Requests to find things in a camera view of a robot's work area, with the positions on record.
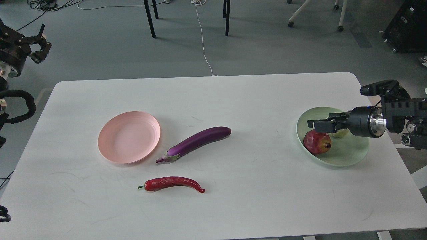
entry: wire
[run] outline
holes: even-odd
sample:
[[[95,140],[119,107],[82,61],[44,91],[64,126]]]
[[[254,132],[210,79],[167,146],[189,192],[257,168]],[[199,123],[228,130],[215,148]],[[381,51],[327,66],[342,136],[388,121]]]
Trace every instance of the wire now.
[[[80,7],[80,4],[82,3],[83,1],[80,1],[80,2],[78,2],[78,4],[77,4],[77,7],[79,8],[79,9],[82,9],[82,10],[95,10],[95,9],[103,9],[103,8],[117,8],[117,7],[145,7],[145,5],[117,5],[117,6],[102,6],[102,7],[97,7],[97,8],[91,8],[91,9],[84,9],[84,8],[81,8]]]
[[[205,53],[205,41],[203,40],[203,29],[202,29],[202,24],[200,23],[200,19],[199,19],[199,12],[197,11],[197,6],[198,6],[198,5],[196,5],[196,4],[195,4],[195,6],[196,6],[196,13],[197,13],[197,20],[199,21],[200,31],[202,32],[203,56],[205,56],[205,60],[206,60],[206,62],[208,63],[209,67],[211,68],[212,76],[218,76],[218,75],[214,75],[214,74],[213,74],[213,73],[214,73],[214,71],[212,70],[212,66],[210,65],[210,63],[209,63],[208,59],[206,58],[206,53]]]
[[[60,7],[51,8],[51,9],[44,9],[46,6],[48,6],[51,3],[48,3],[46,0],[33,0],[33,1],[27,0],[27,4],[30,5],[31,9],[37,9],[39,11],[50,11],[50,12],[58,11],[60,9],[72,6],[72,5],[77,4],[79,2],[74,3],[74,0],[69,0],[68,2],[66,2],[64,5],[62,5]]]
[[[25,25],[25,26],[23,26],[23,27],[21,27],[20,29],[18,29],[18,30],[16,30],[16,31],[19,31],[19,30],[22,30],[24,27],[26,27],[26,26],[28,26],[28,25],[30,25],[30,24],[32,24],[34,21],[36,21],[37,19],[39,19],[39,18],[41,18],[45,13],[46,13],[47,11],[44,11],[40,16],[38,16],[36,19],[34,19],[34,20],[32,20],[31,22],[29,22],[27,25]]]
[[[205,4],[206,1],[207,0],[205,0],[204,2],[202,2],[202,0],[191,0],[191,3],[193,3],[194,5],[197,5],[197,6],[201,6],[201,5]]]
[[[0,185],[0,189],[2,189],[4,186],[5,186],[5,182],[8,180],[8,179],[10,179],[10,175],[12,175],[12,173],[14,172],[15,170],[13,170],[11,173],[9,173],[9,175],[7,176],[7,177],[5,177],[6,179],[2,182],[2,184]]]
[[[377,102],[377,104],[374,105],[373,108],[376,108],[378,106],[378,104],[380,104],[381,101]]]

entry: gray floor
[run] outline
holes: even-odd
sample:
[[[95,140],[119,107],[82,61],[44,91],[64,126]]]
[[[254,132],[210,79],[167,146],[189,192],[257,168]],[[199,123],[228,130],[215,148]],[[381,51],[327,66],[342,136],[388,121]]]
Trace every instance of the gray floor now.
[[[86,0],[81,7],[118,2],[126,5],[142,3],[140,0]],[[313,1],[295,19],[294,27],[289,28],[288,18],[302,2],[233,0],[229,37],[224,36],[222,0],[208,0],[199,6],[205,53],[213,73],[224,76],[348,71],[355,74],[362,85],[396,79],[411,97],[426,96],[427,67],[419,62],[422,54],[393,53],[392,46],[384,43],[381,37],[380,31],[385,30],[403,1],[349,1],[343,32],[336,31],[340,11],[332,9],[333,0]],[[59,5],[64,3],[65,0],[58,0]],[[203,56],[195,6],[190,0],[173,0],[171,4],[159,4],[158,10],[161,18],[154,20],[156,39],[150,35],[143,7],[81,10],[74,5],[48,12],[21,30],[24,35],[33,36],[44,23],[44,33],[53,47],[45,62],[34,64],[28,59],[22,75],[8,79],[10,89],[30,92],[37,99],[38,108],[31,119],[5,125],[0,132],[7,139],[0,149],[0,176],[8,175],[16,166],[49,94],[58,82],[212,75]],[[0,3],[0,18],[14,29],[40,14],[30,9],[25,1],[4,0]],[[339,91],[333,86],[331,90]],[[22,101],[8,99],[8,112],[12,116],[24,111]],[[398,135],[391,137],[399,143]],[[410,173],[427,164],[427,150],[399,149],[398,152]],[[421,191],[426,196],[426,189]],[[425,229],[391,234],[393,240],[427,239]],[[280,238],[297,239],[302,237]],[[316,239],[377,240],[378,237],[376,233],[350,233],[317,236]]]

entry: plate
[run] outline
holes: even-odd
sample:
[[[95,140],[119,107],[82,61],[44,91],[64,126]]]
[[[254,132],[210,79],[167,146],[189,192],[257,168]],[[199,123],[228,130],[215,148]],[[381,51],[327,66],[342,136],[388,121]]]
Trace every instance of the plate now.
[[[369,150],[369,139],[366,137],[357,137],[348,132],[342,138],[333,138],[332,147],[329,151],[317,155],[311,154],[303,145],[305,134],[312,130],[307,126],[307,120],[319,120],[329,117],[329,113],[343,112],[342,110],[329,107],[317,107],[305,111],[298,119],[296,125],[296,133],[301,143],[302,148],[313,159],[316,159],[324,164],[345,167],[351,166],[365,158]]]
[[[130,111],[104,125],[98,136],[98,149],[114,163],[134,163],[150,154],[159,140],[158,121],[146,112]]]

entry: green bowl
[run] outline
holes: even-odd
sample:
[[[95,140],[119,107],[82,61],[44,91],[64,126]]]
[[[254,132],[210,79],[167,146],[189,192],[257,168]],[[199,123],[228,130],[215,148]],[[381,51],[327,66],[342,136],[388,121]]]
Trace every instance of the green bowl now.
[[[303,145],[305,134],[313,130],[307,126],[307,120],[319,120],[329,117],[329,113],[343,112],[342,110],[329,107],[317,107],[305,111],[298,119],[296,124],[296,133],[298,135],[299,142],[304,151],[307,152],[313,159],[320,161],[324,164],[346,167],[354,165],[360,162],[369,150],[369,139],[366,137],[357,137],[348,132],[342,138],[333,138],[332,147],[329,151],[321,154],[311,154]]]

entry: eggplant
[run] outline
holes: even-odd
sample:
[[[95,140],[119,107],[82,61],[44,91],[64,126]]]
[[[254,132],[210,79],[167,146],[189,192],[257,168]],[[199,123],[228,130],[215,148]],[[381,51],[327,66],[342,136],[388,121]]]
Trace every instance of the eggplant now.
[[[159,158],[156,163],[173,162],[203,145],[221,140],[230,134],[231,130],[228,127],[213,127],[203,130],[171,147],[166,155]]]

